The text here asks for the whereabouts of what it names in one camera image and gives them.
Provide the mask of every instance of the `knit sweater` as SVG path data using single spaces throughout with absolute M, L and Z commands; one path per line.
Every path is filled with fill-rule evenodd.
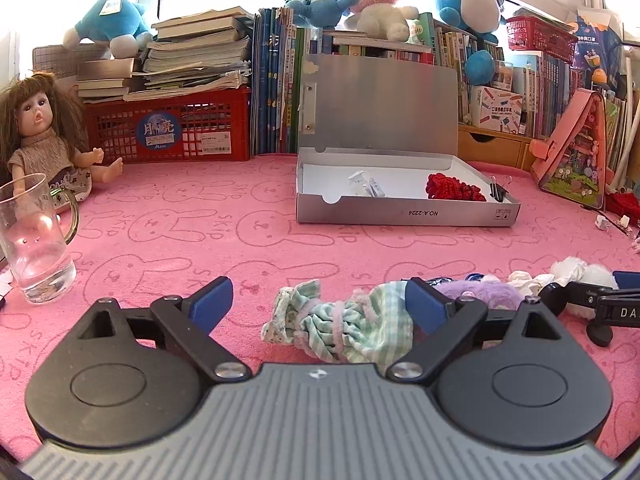
M 44 173 L 50 182 L 61 170 L 73 167 L 69 160 L 66 142 L 49 128 L 41 134 L 23 137 L 21 147 L 14 151 L 7 162 L 9 171 L 14 164 L 24 170 L 24 174 Z

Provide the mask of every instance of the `red yarn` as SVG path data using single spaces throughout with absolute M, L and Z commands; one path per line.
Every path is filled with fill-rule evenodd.
M 612 193 L 605 198 L 607 211 L 611 211 L 618 216 L 627 215 L 629 225 L 637 225 L 640 219 L 640 204 L 633 193 Z
M 431 173 L 425 190 L 429 198 L 438 200 L 486 202 L 486 198 L 480 193 L 478 186 L 470 186 L 460 182 L 453 176 L 446 176 L 443 173 Z

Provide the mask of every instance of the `pink tablecloth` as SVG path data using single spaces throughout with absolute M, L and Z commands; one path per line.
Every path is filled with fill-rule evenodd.
M 513 228 L 300 225 L 295 159 L 285 156 L 127 166 L 119 181 L 81 205 L 81 228 L 70 247 L 78 277 L 69 294 L 30 306 L 14 290 L 0 313 L 0 440 L 20 458 L 36 449 L 23 404 L 29 377 L 102 296 L 147 306 L 226 274 L 236 299 L 212 335 L 256 369 L 263 361 L 308 362 L 301 351 L 260 341 L 283 285 L 320 278 L 323 296 L 336 300 L 354 288 L 411 276 L 537 274 L 570 254 L 611 269 L 640 269 L 630 241 L 616 229 L 598 231 L 594 213 L 541 193 L 523 172 L 481 169 L 513 175 L 510 191 L 522 202 Z M 616 456 L 640 433 L 640 330 L 614 329 L 612 345 L 601 349 L 588 341 L 583 323 L 563 320 L 614 389 L 598 445 Z

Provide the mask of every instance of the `purple plush toy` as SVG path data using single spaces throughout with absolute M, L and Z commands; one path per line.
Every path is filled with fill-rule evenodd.
M 514 286 L 502 282 L 468 282 L 459 280 L 440 283 L 435 288 L 452 299 L 459 296 L 473 296 L 480 301 L 484 301 L 489 308 L 516 310 L 523 300 L 523 296 Z

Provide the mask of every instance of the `blue plush toy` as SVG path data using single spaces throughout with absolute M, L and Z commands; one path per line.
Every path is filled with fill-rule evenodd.
M 503 5 L 504 0 L 436 0 L 443 22 L 491 43 L 498 43 L 492 32 L 504 22 L 500 15 Z M 479 50 L 466 61 L 465 73 L 472 85 L 487 84 L 494 72 L 494 60 L 486 50 Z
M 109 43 L 116 59 L 135 57 L 151 40 L 142 15 L 145 7 L 129 0 L 98 0 L 76 26 L 65 33 L 62 44 L 73 50 L 80 40 Z
M 294 23 L 299 27 L 335 28 L 349 7 L 360 0 L 285 0 L 293 9 Z

